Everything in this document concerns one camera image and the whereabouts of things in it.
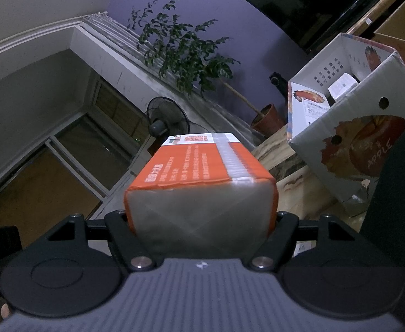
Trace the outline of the wooden TV stand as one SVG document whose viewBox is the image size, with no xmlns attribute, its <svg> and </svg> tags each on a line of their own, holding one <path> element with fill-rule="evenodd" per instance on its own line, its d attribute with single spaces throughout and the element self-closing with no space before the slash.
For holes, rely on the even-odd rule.
<svg viewBox="0 0 405 332">
<path fill-rule="evenodd" d="M 398 0 L 378 0 L 346 33 L 349 35 L 362 35 L 396 1 Z"/>
</svg>

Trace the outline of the black standing fan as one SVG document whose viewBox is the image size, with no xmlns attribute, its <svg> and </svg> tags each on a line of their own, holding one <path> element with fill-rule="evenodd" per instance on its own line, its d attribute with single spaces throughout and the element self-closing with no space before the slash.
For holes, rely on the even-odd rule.
<svg viewBox="0 0 405 332">
<path fill-rule="evenodd" d="M 148 132 L 158 142 L 169 136 L 190 133 L 190 123 L 184 110 L 172 99 L 155 97 L 147 108 Z"/>
</svg>

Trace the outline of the white table sticker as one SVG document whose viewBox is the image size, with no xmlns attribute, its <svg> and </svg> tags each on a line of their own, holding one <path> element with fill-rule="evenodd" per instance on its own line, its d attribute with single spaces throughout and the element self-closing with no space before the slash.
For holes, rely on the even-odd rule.
<svg viewBox="0 0 405 332">
<path fill-rule="evenodd" d="M 294 253 L 292 257 L 298 256 L 299 254 L 313 249 L 316 246 L 314 241 L 298 241 L 295 246 Z"/>
</svg>

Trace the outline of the potted ficus tree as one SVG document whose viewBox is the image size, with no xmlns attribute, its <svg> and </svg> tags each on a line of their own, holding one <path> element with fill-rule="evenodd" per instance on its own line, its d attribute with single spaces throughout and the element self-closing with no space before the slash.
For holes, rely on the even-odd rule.
<svg viewBox="0 0 405 332">
<path fill-rule="evenodd" d="M 172 75 L 176 89 L 186 94 L 196 90 L 200 94 L 214 92 L 221 85 L 256 113 L 250 124 L 253 130 L 267 138 L 281 130 L 286 123 L 274 104 L 259 109 L 229 84 L 234 77 L 233 67 L 240 61 L 220 54 L 219 48 L 231 38 L 222 36 L 213 40 L 201 36 L 217 20 L 199 24 L 180 21 L 181 16 L 175 13 L 180 1 L 169 0 L 155 11 L 157 0 L 153 0 L 143 9 L 131 11 L 127 27 L 140 29 L 136 49 L 143 51 L 144 64 L 148 67 L 158 64 L 159 78 Z"/>
</svg>

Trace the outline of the white apple cardboard box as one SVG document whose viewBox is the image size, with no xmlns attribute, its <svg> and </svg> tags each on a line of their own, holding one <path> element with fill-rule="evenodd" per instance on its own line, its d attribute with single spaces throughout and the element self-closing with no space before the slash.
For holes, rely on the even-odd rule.
<svg viewBox="0 0 405 332">
<path fill-rule="evenodd" d="M 358 86 L 338 101 L 344 73 Z M 367 210 L 405 131 L 405 62 L 390 46 L 341 33 L 289 81 L 287 140 L 350 215 Z"/>
</svg>

